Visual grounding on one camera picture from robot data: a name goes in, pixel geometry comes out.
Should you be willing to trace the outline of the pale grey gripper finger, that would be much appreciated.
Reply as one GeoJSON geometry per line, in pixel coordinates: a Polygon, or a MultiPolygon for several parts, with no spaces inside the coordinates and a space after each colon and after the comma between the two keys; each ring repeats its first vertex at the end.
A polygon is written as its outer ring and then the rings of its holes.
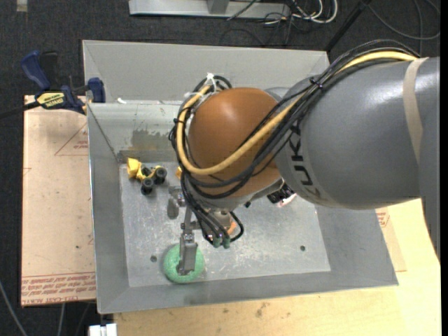
{"type": "Polygon", "coordinates": [[[175,219],[179,216],[179,209],[186,205],[185,197],[181,186],[170,186],[168,192],[167,215],[170,219],[175,219]]]}
{"type": "Polygon", "coordinates": [[[179,242],[178,274],[189,275],[197,270],[197,242],[192,232],[183,233],[179,242]]]}

